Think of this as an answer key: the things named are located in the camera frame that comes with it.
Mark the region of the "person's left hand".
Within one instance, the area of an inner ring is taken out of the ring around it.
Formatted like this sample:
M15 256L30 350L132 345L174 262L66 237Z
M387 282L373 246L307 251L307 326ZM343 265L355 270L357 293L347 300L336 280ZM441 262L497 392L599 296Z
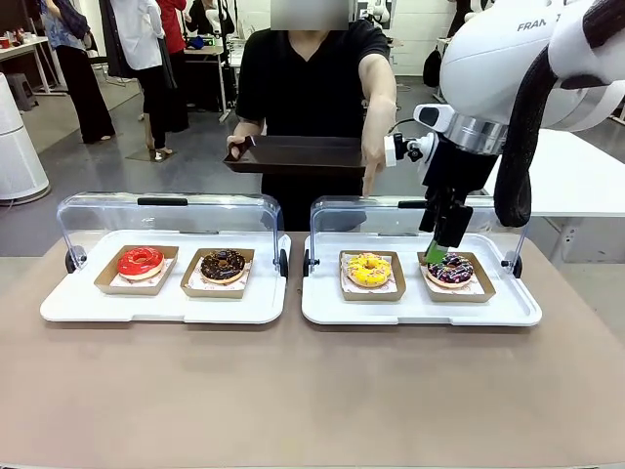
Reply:
M362 195L369 196L373 193L377 175L386 168L386 148L384 133L376 133L371 130L362 133L361 153L364 162L364 175L362 178Z

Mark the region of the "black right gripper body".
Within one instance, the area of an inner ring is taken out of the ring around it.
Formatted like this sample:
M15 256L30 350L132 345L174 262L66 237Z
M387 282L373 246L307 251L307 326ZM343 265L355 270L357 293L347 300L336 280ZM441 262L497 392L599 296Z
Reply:
M426 196L433 196L445 189L463 195L480 191L497 159L496 154L471 153L440 137L423 179L423 185L427 188Z

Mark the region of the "person's right hand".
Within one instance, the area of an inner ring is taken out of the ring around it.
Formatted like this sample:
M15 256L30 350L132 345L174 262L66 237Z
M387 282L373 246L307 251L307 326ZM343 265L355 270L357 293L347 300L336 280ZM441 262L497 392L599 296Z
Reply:
M238 160L246 151L256 146L253 136L230 136L228 139L228 157Z

